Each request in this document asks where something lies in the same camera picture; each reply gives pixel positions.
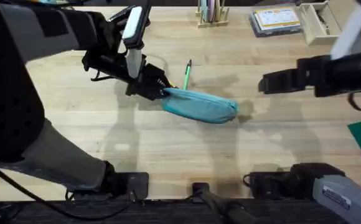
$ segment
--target wooden table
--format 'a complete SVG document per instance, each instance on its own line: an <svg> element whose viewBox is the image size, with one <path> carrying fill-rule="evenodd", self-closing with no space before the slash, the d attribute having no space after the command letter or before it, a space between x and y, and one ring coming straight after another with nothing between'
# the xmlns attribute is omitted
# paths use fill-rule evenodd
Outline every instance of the wooden table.
<svg viewBox="0 0 361 224"><path fill-rule="evenodd" d="M83 9L108 17L121 8ZM328 54L331 47L308 47L302 34L257 39L248 11L231 8L228 26L197 29L194 7L154 7L144 35L148 62L163 68L173 83L182 85L191 58L191 90L240 104L238 119L226 124L164 112L158 101L126 96L121 82L91 82L95 71L83 71L84 52L43 58L27 68L54 126L118 171L148 172L150 198L186 197L193 182L208 182L222 196L247 197L244 174L299 162L332 164L361 185L361 151L347 129L361 121L361 112L345 95L257 92L263 74L294 68L297 59ZM8 173L45 199L63 199L62 186ZM27 199L0 180L0 200Z"/></svg>

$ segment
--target black mount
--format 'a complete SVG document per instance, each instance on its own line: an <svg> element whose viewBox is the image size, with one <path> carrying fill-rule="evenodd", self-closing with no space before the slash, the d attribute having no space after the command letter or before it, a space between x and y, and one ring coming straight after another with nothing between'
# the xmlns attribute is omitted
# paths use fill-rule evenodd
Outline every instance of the black mount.
<svg viewBox="0 0 361 224"><path fill-rule="evenodd" d="M105 161L106 170L99 191L78 190L73 193L75 200L99 200L99 198L117 198L133 202L143 200L149 193L149 174L147 172L115 172L115 168Z"/></svg>
<svg viewBox="0 0 361 224"><path fill-rule="evenodd" d="M325 163L301 163L293 165L289 172L252 172L248 176L254 198L313 200L314 181L324 175L345 173Z"/></svg>

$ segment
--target label sticker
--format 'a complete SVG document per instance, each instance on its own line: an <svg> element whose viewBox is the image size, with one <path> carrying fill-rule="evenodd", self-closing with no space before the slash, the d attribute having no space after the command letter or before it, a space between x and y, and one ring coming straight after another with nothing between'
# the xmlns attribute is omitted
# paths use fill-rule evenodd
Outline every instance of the label sticker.
<svg viewBox="0 0 361 224"><path fill-rule="evenodd" d="M335 203L339 204L341 207L343 207L346 210L350 209L350 205L352 202L349 200L349 198L338 194L336 191L332 190L331 188L327 186L323 186L322 194L334 201Z"/></svg>

